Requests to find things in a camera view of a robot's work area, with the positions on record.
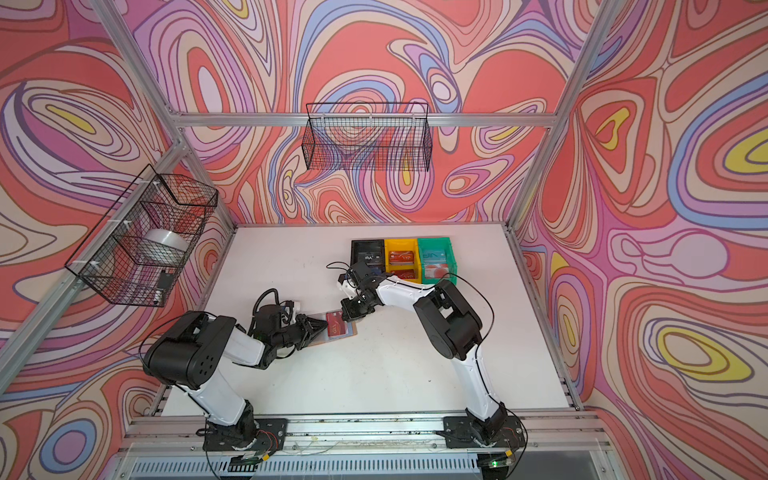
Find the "red VIP credit card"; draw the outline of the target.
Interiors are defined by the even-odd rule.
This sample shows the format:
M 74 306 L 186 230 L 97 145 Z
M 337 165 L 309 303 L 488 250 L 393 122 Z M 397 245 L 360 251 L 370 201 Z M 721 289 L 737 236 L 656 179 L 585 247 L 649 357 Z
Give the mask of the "red VIP credit card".
M 347 335 L 348 325 L 347 322 L 342 319 L 341 311 L 327 312 L 325 319 L 328 322 L 327 332 L 329 339 L 340 338 Z

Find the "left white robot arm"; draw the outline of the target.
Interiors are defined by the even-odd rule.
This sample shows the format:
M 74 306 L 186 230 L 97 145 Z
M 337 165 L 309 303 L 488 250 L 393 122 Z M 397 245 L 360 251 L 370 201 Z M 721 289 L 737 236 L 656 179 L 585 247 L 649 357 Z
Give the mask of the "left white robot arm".
M 263 429 L 251 402 L 230 386 L 219 369 L 223 359 L 267 369 L 285 349 L 298 352 L 328 328 L 323 319 L 295 313 L 290 306 L 258 309 L 245 328 L 235 318 L 188 311 L 144 354 L 145 373 L 181 389 L 203 410 L 205 447 L 215 451 L 255 448 Z

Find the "tan leather card holder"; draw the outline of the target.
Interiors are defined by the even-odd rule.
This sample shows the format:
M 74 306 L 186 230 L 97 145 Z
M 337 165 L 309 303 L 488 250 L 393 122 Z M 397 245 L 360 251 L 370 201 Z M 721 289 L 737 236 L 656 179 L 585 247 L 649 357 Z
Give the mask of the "tan leather card holder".
M 345 321 L 341 310 L 323 313 L 321 319 L 327 322 L 327 328 L 311 341 L 310 346 L 318 346 L 357 335 L 356 324 Z

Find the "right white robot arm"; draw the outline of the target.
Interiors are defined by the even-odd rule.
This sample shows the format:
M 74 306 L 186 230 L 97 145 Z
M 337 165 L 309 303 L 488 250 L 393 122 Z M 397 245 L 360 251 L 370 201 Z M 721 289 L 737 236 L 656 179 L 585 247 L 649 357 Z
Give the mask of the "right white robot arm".
M 491 446 L 500 438 L 508 410 L 496 393 L 482 357 L 486 334 L 480 316 L 448 278 L 423 285 L 394 274 L 377 274 L 358 262 L 338 276 L 342 318 L 360 320 L 378 307 L 397 307 L 417 315 L 433 348 L 450 360 L 466 398 L 466 434 L 447 439 Z

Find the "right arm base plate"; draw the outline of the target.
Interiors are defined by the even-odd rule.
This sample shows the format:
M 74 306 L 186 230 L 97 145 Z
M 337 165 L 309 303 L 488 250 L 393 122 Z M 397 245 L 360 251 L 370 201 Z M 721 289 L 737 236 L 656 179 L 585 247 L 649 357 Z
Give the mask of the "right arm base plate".
M 468 415 L 446 416 L 436 434 L 449 449 L 504 448 L 516 451 L 527 444 L 522 423 L 515 417 L 481 422 Z

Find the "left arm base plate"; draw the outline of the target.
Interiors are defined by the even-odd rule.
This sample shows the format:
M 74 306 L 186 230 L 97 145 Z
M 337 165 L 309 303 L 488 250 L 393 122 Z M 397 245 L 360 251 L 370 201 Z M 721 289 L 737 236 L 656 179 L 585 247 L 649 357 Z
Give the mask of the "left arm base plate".
M 247 452 L 272 454 L 283 449 L 288 420 L 256 419 L 252 426 L 221 426 L 207 422 L 196 431 L 206 452 Z

